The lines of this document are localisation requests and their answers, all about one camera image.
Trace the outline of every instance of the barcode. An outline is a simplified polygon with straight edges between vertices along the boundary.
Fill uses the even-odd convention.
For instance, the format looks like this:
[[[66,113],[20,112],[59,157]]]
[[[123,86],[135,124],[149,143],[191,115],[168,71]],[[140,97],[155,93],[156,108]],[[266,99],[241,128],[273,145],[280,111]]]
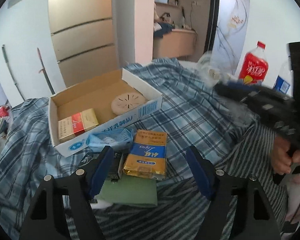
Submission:
[[[139,109],[139,118],[144,117],[145,115],[151,114],[155,110],[157,110],[158,101],[154,101],[148,105]]]
[[[281,91],[282,93],[285,93],[285,94],[286,94],[286,93],[288,92],[289,88],[290,88],[289,83],[283,81],[283,83],[282,83],[282,85],[281,85],[281,88],[280,88],[280,91]]]

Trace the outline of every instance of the round object with slits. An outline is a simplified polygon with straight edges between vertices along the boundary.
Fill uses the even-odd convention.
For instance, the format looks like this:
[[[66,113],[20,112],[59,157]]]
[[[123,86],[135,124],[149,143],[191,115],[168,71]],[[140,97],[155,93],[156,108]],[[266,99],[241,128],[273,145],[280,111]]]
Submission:
[[[112,101],[111,109],[116,115],[120,115],[144,104],[146,101],[146,98],[140,93],[124,93]]]

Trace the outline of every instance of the blue bottle label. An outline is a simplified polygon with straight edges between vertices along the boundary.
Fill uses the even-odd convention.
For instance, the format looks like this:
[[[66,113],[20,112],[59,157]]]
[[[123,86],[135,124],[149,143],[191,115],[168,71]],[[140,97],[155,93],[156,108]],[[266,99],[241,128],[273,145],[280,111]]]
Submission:
[[[286,94],[289,88],[290,84],[286,82],[282,77],[278,76],[273,89]]]

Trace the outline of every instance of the red bottle cap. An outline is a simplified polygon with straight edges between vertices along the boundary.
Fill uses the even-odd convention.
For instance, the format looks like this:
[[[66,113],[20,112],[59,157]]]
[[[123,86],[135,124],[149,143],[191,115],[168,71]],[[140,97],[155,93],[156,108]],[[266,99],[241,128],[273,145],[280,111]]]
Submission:
[[[266,45],[261,41],[258,41],[257,46],[260,47],[260,48],[263,48],[263,49],[266,48]]]

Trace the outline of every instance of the open white box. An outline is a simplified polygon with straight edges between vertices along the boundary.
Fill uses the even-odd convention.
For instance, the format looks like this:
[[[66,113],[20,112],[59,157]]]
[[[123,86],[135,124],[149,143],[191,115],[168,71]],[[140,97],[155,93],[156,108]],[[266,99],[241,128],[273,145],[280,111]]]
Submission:
[[[113,99],[123,93],[139,92],[148,101],[124,114],[116,116],[111,110]],[[124,128],[161,109],[163,95],[147,82],[129,71],[115,70],[69,87],[49,100],[49,130],[53,147],[64,157],[87,147],[91,133]],[[93,108],[99,126],[64,143],[59,142],[58,121]]]

